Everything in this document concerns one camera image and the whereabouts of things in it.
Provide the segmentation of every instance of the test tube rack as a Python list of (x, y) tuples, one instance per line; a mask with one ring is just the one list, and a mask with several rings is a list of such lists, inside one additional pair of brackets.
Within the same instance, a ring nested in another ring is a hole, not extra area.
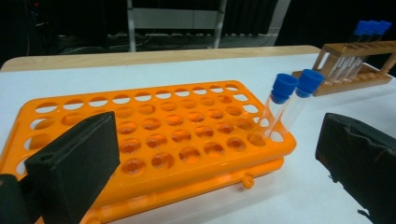
[(282, 167), (291, 133), (255, 146), (248, 139), (265, 106), (240, 82), (221, 81), (34, 99), (23, 105), (0, 173), (26, 176), (23, 162), (90, 116), (114, 111), (120, 166), (81, 223), (105, 223)]
[[(396, 41), (359, 43), (348, 48), (347, 43), (325, 44), (322, 47), (313, 66), (313, 69), (320, 72), (323, 76), (325, 76), (325, 78), (327, 78), (327, 76), (332, 71), (332, 68), (336, 65), (338, 59), (341, 57), (369, 56), (377, 54), (390, 54), (381, 69), (376, 69), (370, 65), (364, 64), (352, 81), (333, 83), (332, 85), (326, 85), (323, 82), (314, 93), (314, 96), (327, 95), (342, 91), (352, 91), (386, 84), (392, 79), (392, 77), (388, 75), (388, 72), (396, 63)], [(293, 72), (292, 74), (296, 77), (299, 77), (301, 73), (302, 71), (297, 71)]]

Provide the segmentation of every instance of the table surface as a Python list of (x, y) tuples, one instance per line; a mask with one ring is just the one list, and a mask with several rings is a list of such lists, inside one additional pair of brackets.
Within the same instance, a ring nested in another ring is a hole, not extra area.
[[(263, 102), (277, 73), (310, 68), (318, 53), (314, 47), (295, 46), (13, 59), (0, 74), (0, 147), (19, 109), (31, 99), (234, 79)], [(297, 148), (282, 169), (255, 178), (252, 189), (233, 185), (115, 223), (371, 223), (315, 160), (315, 149), (327, 112), (395, 137), (395, 97), (393, 79), (380, 87), (312, 98), (291, 128)]]

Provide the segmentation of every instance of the test tube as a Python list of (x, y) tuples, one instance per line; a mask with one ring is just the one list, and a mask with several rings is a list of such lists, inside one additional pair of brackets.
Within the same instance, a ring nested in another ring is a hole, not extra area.
[[(346, 49), (354, 48), (353, 44), (361, 42), (363, 35), (365, 34), (365, 31), (367, 30), (368, 27), (369, 27), (368, 21), (359, 21), (352, 37), (350, 37), (349, 40), (346, 42), (345, 48)], [(345, 63), (347, 63), (348, 59), (349, 57), (340, 57), (337, 60), (334, 67), (330, 71), (329, 75), (327, 75), (324, 84), (332, 85), (334, 82), (337, 82), (339, 72), (341, 71), (342, 66)]]
[[(378, 22), (377, 26), (375, 27), (373, 41), (380, 41), (382, 39), (382, 37), (384, 36), (385, 32), (390, 28), (391, 25), (392, 25), (392, 23), (388, 22), (388, 21)], [(361, 68), (363, 67), (363, 64), (367, 61), (367, 59), (368, 59), (368, 56), (358, 57), (356, 62), (354, 64), (352, 64), (351, 68), (346, 73), (343, 80), (346, 82), (353, 81), (353, 79), (359, 73), (359, 71), (361, 70)]]
[(288, 105), (282, 110), (280, 118), (273, 127), (273, 130), (271, 130), (271, 133), (279, 132), (284, 136), (290, 131), (292, 124), (297, 120), (306, 103), (309, 101), (309, 98), (317, 90), (323, 80), (324, 76), (321, 73), (312, 69), (303, 70), (299, 78), (298, 86), (290, 97)]
[[(374, 34), (374, 29), (375, 29), (375, 22), (374, 21), (368, 21), (365, 23), (366, 25), (361, 27), (363, 35), (361, 36), (361, 40), (359, 43), (355, 43), (354, 47), (358, 48), (366, 48), (366, 46), (361, 45), (360, 43), (367, 43), (370, 42), (373, 34)], [(358, 60), (359, 57), (355, 56), (348, 56), (345, 58), (343, 64), (341, 64), (340, 69), (338, 69), (337, 73), (334, 76), (334, 83), (342, 83), (342, 78), (346, 76), (347, 71), (349, 68), (352, 66), (352, 64), (355, 62), (355, 60)]]
[(276, 76), (273, 89), (265, 101), (265, 108), (257, 121), (258, 125), (247, 138), (252, 145), (256, 147), (265, 145), (265, 139), (269, 136), (297, 85), (296, 77), (287, 74)]

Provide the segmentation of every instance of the wooden table edge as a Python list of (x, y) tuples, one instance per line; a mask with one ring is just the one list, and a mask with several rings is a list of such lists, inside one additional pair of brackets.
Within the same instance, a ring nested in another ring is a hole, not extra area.
[(142, 51), (103, 54), (75, 54), (53, 56), (29, 56), (8, 60), (0, 72), (50, 70), (63, 68), (83, 68), (120, 66), (145, 63), (171, 63), (212, 59), (271, 57), (296, 54), (319, 53), (313, 46), (282, 46), (236, 49), (186, 49), (166, 51)]

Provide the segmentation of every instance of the rack leg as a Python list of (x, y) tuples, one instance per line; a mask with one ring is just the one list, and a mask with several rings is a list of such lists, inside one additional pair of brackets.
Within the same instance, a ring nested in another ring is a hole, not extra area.
[(378, 74), (381, 76), (386, 75), (389, 72), (390, 68), (392, 68), (393, 65), (395, 65), (395, 63), (396, 63), (396, 53), (392, 53), (392, 55), (390, 55), (390, 57), (384, 63)]
[(332, 71), (332, 68), (335, 66), (335, 64), (337, 63), (339, 57), (330, 54), (329, 57), (326, 60), (326, 63), (323, 64), (323, 67), (320, 71), (320, 73), (325, 76), (326, 78), (328, 78), (328, 75), (330, 74), (330, 72)]
[(312, 69), (317, 70), (319, 69), (320, 63), (323, 60), (324, 55), (326, 54), (326, 50), (322, 49), (320, 51), (320, 54), (317, 58), (317, 61), (315, 62), (314, 66), (312, 67)]

